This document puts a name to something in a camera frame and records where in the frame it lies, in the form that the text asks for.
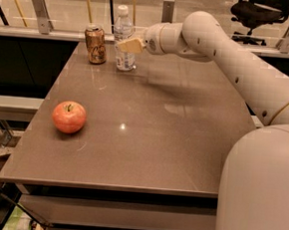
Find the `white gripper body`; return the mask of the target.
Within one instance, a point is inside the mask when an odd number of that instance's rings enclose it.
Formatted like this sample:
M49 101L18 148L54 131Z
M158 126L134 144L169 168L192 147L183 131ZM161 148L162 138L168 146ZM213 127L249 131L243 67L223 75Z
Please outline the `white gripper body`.
M164 55L169 42L169 24L157 23L144 32L144 43L147 51L153 55Z

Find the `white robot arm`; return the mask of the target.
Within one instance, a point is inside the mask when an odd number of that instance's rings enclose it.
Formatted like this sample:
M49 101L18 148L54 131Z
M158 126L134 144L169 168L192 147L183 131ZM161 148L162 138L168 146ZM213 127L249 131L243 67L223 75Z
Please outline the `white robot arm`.
M262 126L240 138L224 162L215 230L289 230L289 77L231 40L209 13L157 23L120 40L147 50L213 61Z

